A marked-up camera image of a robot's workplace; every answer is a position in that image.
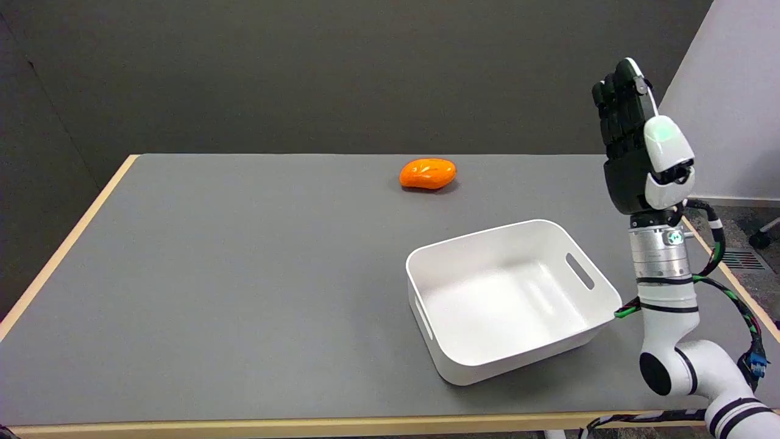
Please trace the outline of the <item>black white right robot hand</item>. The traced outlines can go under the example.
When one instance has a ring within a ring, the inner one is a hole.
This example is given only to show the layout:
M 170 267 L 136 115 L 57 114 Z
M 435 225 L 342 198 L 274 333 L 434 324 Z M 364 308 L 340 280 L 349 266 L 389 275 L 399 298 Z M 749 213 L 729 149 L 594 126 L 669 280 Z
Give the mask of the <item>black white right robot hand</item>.
M 695 155 L 660 113 L 652 84 L 630 57 L 592 87 L 606 149 L 604 177 L 616 209 L 632 216 L 670 209 L 693 192 Z

